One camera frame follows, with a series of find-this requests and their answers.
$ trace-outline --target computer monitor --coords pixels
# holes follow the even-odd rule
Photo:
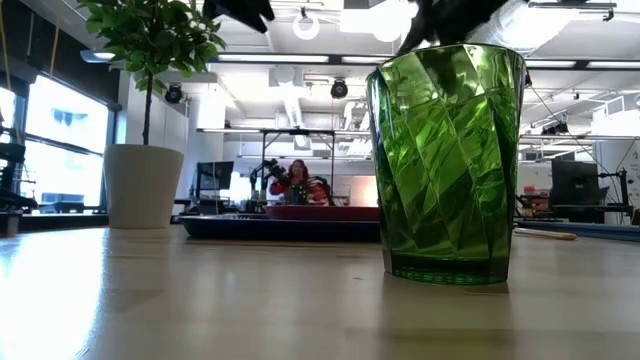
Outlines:
[[[551,162],[553,205],[600,205],[598,166],[580,161]]]
[[[198,163],[200,190],[228,190],[231,187],[233,161]]]

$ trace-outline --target green glass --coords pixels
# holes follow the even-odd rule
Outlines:
[[[368,78],[385,268],[506,281],[526,64],[491,45],[414,51]]]

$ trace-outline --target security camera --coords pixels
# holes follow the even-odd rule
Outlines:
[[[182,84],[171,84],[164,96],[169,104],[179,104],[182,100]]]
[[[349,88],[344,79],[335,79],[331,87],[331,97],[334,99],[344,99],[349,93]]]

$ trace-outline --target ceiling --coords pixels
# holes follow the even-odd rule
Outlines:
[[[86,9],[73,10],[75,0],[22,0],[40,15],[55,23],[59,17],[62,30],[71,34],[85,45],[99,49],[102,41],[87,34],[84,28]],[[379,41],[371,33],[346,33],[340,31],[341,14],[350,14],[343,10],[342,0],[272,0],[277,14],[276,21],[269,24],[266,35],[255,33],[246,26],[222,17],[220,35],[228,43],[229,52],[277,52],[277,53],[322,53],[322,54],[361,54],[392,55],[400,45],[400,40]],[[576,14],[574,20],[552,39],[544,43],[529,57],[580,59],[640,59],[640,1],[616,0],[616,16],[609,22],[602,21],[602,13]],[[302,40],[293,31],[295,16],[299,13],[296,6],[306,4],[308,13],[320,18],[320,32],[312,40]],[[302,21],[301,29],[310,25]],[[527,32],[535,32],[534,23]],[[282,99],[272,95],[268,87],[268,73],[273,65],[232,65],[212,64],[211,71],[217,73],[235,98],[227,114],[236,118],[270,118],[284,111]],[[364,79],[372,70],[364,66],[300,66],[305,74],[326,75],[328,79],[343,77],[351,84],[351,95],[347,100],[357,100],[363,94]],[[640,72],[593,72],[593,71],[532,71],[534,87],[539,89],[540,97],[549,107],[542,105],[538,96],[528,91],[522,117],[523,128],[528,124],[547,118],[549,110],[553,112],[571,108],[570,125],[588,124],[593,109],[601,104],[593,100],[607,100],[620,92],[640,91]],[[237,83],[249,83],[248,86]],[[186,84],[185,89],[197,96],[204,90],[204,84]],[[308,94],[301,97],[303,112],[337,113],[344,112],[347,101],[336,101],[329,96],[328,86],[314,84]]]

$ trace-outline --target wooden table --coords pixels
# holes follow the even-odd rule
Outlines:
[[[0,358],[638,359],[640,245],[516,237],[510,280],[385,274],[379,245],[0,240]]]

